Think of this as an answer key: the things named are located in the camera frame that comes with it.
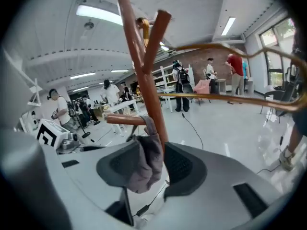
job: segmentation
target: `ceiling light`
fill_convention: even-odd
[[[161,48],[164,50],[164,51],[168,51],[169,48],[168,47],[165,47],[165,46],[161,46]]]
[[[126,72],[128,70],[111,70],[111,72]]]
[[[77,78],[82,78],[82,77],[86,77],[86,76],[92,76],[92,75],[95,75],[95,74],[96,74],[95,72],[81,74],[81,75],[73,76],[73,77],[71,77],[71,79],[77,79]]]
[[[235,19],[236,19],[235,17],[229,17],[228,22],[227,22],[227,24],[226,24],[226,26],[225,26],[225,28],[222,32],[222,36],[225,36],[228,33],[230,27],[235,22]]]
[[[86,6],[86,5],[79,5],[76,15],[79,16],[87,16],[93,17],[105,21],[110,21],[119,25],[123,25],[123,21],[118,14],[114,14],[102,9]]]
[[[88,87],[83,87],[83,88],[80,88],[80,89],[77,89],[77,90],[74,90],[74,91],[72,91],[72,92],[76,92],[76,91],[79,91],[79,90],[85,90],[85,89],[87,89]]]

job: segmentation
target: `man in red shirt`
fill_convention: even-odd
[[[232,77],[231,77],[231,94],[236,94],[236,89],[239,86],[240,95],[244,94],[244,80],[243,80],[243,67],[242,67],[242,58],[237,55],[230,54],[228,59],[225,62],[231,68]]]

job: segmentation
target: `gray rag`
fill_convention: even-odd
[[[127,184],[128,189],[138,194],[147,192],[154,183],[160,180],[163,166],[163,149],[154,121],[149,116],[141,116],[141,118],[146,123],[145,131],[148,136],[134,135],[137,128],[134,126],[127,139],[127,141],[133,139],[140,145],[139,164]]]

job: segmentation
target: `shoe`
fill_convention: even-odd
[[[282,153],[279,155],[279,161],[282,165],[282,167],[287,170],[287,171],[291,171],[293,169],[293,164],[291,163],[291,159],[293,158],[293,154],[291,154],[288,158],[285,157],[285,152],[288,149],[288,147],[286,147]]]

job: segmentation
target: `glossy floor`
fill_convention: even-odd
[[[141,114],[147,114],[144,104],[139,103],[138,105]],[[162,105],[169,141],[202,149],[201,138],[204,150],[232,157],[255,173],[260,171],[259,176],[270,181],[282,194],[292,190],[295,182],[305,170],[306,137],[303,137],[295,151],[294,169],[291,172],[286,172],[281,166],[278,166],[280,164],[278,161],[279,148],[283,150],[288,144],[293,128],[294,123],[291,115],[281,117],[279,124],[279,120],[274,114],[270,115],[269,121],[266,122],[269,114],[269,108],[266,107],[260,114],[261,106],[230,105],[217,100],[211,100],[211,103],[208,100],[201,101],[199,106],[197,101],[190,103],[190,110],[183,113],[196,129],[199,138],[191,124],[183,118],[181,112],[174,111],[171,113],[167,104],[163,102]],[[172,105],[174,110],[175,100],[172,100]],[[136,130],[136,134],[145,135],[143,128],[143,126],[140,126]],[[123,129],[125,137],[121,137],[118,132],[113,133],[111,124],[102,121],[96,126],[89,126],[86,131],[91,132],[90,138],[97,141],[96,144],[113,146],[125,142],[131,133],[131,129],[131,126],[125,126]],[[280,147],[281,136],[284,136],[284,138]],[[261,171],[262,169],[272,170],[274,168],[276,169],[272,172]],[[156,183],[150,192],[137,196],[129,193],[129,197],[133,197],[133,200],[130,200],[133,214],[153,200],[165,184],[165,179],[167,179],[167,174],[164,168],[161,181]],[[152,210],[159,208],[158,204],[161,204],[161,202],[157,199],[155,204],[157,205],[154,207],[153,204]]]

